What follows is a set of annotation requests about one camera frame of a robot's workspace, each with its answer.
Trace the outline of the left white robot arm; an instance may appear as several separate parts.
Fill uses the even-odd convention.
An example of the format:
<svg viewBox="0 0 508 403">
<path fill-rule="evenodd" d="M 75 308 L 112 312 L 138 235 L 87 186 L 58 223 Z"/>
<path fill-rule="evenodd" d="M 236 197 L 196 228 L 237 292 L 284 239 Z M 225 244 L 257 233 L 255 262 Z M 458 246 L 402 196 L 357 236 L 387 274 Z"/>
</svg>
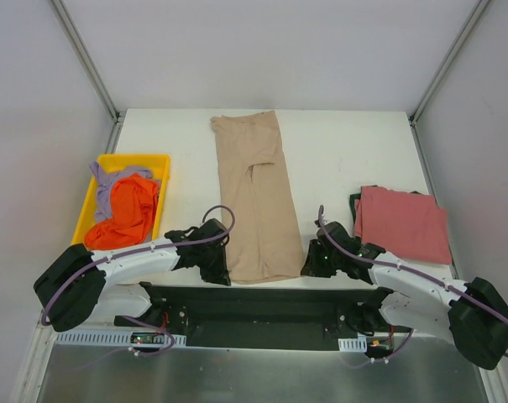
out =
<svg viewBox="0 0 508 403">
<path fill-rule="evenodd" d="M 84 322 L 130 316 L 152 327 L 160 321 L 163 308 L 136 281 L 197 267 L 203 281 L 230 285 L 228 240 L 228 229 L 211 218 L 199 227 L 172 230 L 133 247 L 90 251 L 81 243 L 71 245 L 34 282 L 44 308 L 41 322 L 66 332 Z"/>
</svg>

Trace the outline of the beige t shirt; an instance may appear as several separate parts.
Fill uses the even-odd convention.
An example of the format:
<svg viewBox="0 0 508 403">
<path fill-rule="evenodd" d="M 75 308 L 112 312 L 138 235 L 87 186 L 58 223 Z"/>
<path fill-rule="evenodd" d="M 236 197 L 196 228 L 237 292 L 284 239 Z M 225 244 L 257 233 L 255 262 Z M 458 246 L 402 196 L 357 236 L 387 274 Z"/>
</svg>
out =
<svg viewBox="0 0 508 403">
<path fill-rule="evenodd" d="M 232 281 L 254 284 L 300 275 L 305 262 L 275 112 L 213 117 L 220 195 L 235 218 L 226 247 Z"/>
</svg>

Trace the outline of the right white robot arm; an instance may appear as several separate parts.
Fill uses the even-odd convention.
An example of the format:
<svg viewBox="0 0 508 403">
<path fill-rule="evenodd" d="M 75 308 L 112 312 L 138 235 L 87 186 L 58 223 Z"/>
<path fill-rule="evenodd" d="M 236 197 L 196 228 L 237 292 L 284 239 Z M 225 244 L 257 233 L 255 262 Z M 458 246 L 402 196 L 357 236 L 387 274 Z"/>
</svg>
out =
<svg viewBox="0 0 508 403">
<path fill-rule="evenodd" d="M 508 357 L 508 305 L 489 281 L 428 274 L 378 245 L 360 243 L 339 222 L 316 225 L 302 275 L 343 272 L 375 287 L 346 314 L 353 331 L 372 337 L 391 325 L 424 332 L 452 344 L 481 369 L 495 369 Z"/>
</svg>

